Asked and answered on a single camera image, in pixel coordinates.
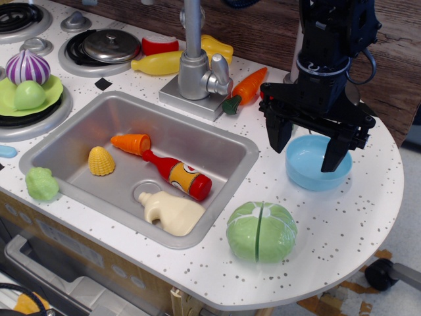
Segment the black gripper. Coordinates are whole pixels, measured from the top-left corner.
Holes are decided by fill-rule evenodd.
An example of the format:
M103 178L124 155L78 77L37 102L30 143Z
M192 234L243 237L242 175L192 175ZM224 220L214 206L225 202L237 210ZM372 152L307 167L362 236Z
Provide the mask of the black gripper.
M376 120L366 107L347 99L346 85L344 74L322 76L305 71L294 84L261 84L259 110L266 118L271 148L281 153L295 124L330 137L322 172L336 171L349 149L363 149Z

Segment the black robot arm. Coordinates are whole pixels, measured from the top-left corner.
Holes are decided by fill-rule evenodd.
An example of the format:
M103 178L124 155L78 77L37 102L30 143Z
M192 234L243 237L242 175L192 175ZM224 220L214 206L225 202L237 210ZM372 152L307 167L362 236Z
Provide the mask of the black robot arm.
M349 100L345 88L354 58L377 41L381 23L373 1L300 1L303 31L293 84L263 83L260 111L270 146L281 152L298 125L330 138L322 172L334 172L348 151L364 148L375 119Z

